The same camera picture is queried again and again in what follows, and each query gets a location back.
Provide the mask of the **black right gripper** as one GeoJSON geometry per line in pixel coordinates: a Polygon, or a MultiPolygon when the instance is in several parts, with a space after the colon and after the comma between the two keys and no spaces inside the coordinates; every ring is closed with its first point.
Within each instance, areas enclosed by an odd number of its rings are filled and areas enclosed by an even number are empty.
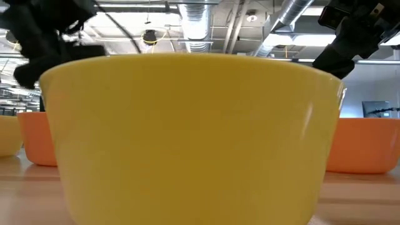
{"type": "Polygon", "coordinates": [[[354,56],[368,58],[400,32],[400,0],[332,0],[347,12],[336,28],[336,38],[312,66],[344,79],[354,70],[354,56]]]}

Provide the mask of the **long ceiling light strip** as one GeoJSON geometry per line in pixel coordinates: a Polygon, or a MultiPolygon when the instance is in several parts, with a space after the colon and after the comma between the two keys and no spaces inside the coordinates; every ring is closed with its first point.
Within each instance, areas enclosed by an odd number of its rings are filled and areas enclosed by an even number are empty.
{"type": "MultiPolygon", "coordinates": [[[[20,54],[14,53],[0,53],[0,58],[8,59],[24,59],[20,54]]],[[[286,61],[292,63],[313,63],[315,59],[308,58],[282,58],[282,57],[268,57],[267,59],[286,61]]],[[[393,65],[400,66],[400,60],[381,60],[381,59],[353,59],[355,64],[370,64],[370,65],[393,65]]]]}

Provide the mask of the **slanted silver ceiling duct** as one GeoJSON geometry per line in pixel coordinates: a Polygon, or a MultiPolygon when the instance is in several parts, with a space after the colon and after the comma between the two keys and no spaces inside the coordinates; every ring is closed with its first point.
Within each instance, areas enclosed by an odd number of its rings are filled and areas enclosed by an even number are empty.
{"type": "Polygon", "coordinates": [[[284,0],[278,12],[270,14],[262,27],[262,41],[252,52],[252,56],[267,57],[275,46],[284,40],[276,31],[293,33],[296,21],[306,11],[314,0],[284,0]]]}

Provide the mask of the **rectangular grey ceiling duct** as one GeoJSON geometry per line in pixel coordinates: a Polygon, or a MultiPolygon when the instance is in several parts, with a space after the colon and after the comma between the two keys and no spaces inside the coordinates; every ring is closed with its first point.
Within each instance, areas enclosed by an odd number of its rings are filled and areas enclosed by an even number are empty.
{"type": "Polygon", "coordinates": [[[319,16],[301,16],[294,24],[276,27],[274,34],[334,34],[334,30],[318,24],[319,16]]]}

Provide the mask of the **round silver ceiling duct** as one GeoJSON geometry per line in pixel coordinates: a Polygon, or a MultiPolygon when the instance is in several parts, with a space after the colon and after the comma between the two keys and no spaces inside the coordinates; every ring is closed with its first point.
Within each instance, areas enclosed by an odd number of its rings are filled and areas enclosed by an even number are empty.
{"type": "Polygon", "coordinates": [[[178,8],[187,51],[189,53],[208,53],[211,48],[209,38],[212,9],[209,0],[180,4],[178,8]]]}

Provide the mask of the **computer monitor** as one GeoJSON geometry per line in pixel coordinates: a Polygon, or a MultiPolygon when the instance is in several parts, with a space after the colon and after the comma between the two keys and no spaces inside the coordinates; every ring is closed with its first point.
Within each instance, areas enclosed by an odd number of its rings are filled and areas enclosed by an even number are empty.
{"type": "Polygon", "coordinates": [[[363,101],[362,102],[362,111],[363,116],[365,118],[390,118],[391,112],[376,112],[373,111],[388,109],[390,108],[389,101],[363,101]]]}

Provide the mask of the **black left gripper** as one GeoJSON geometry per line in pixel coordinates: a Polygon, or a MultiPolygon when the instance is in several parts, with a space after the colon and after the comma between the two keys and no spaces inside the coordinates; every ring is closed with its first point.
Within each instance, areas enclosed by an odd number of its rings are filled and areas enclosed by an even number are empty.
{"type": "Polygon", "coordinates": [[[18,66],[14,78],[26,89],[48,69],[87,58],[105,56],[102,45],[66,45],[60,54],[59,35],[73,34],[96,15],[92,0],[3,0],[9,5],[0,12],[0,28],[6,29],[21,46],[21,54],[32,61],[18,66]]]}

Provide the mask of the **orange plastic mini bowl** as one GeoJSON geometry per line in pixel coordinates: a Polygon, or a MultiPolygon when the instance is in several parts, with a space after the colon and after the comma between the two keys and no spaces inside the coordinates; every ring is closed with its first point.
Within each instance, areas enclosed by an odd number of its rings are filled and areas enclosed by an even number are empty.
{"type": "Polygon", "coordinates": [[[40,166],[57,166],[53,140],[45,112],[17,113],[26,157],[40,166]]]}
{"type": "Polygon", "coordinates": [[[400,119],[341,118],[326,170],[334,173],[382,174],[400,159],[400,119]]]}

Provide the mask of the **yellow plastic mini bowl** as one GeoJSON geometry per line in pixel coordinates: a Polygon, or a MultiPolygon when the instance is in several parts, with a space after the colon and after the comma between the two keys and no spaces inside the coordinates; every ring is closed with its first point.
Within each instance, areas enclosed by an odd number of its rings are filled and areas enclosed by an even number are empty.
{"type": "Polygon", "coordinates": [[[308,225],[344,95],[226,54],[95,57],[40,86],[76,225],[308,225]]]}
{"type": "Polygon", "coordinates": [[[0,157],[16,155],[23,140],[16,116],[0,116],[0,157]]]}

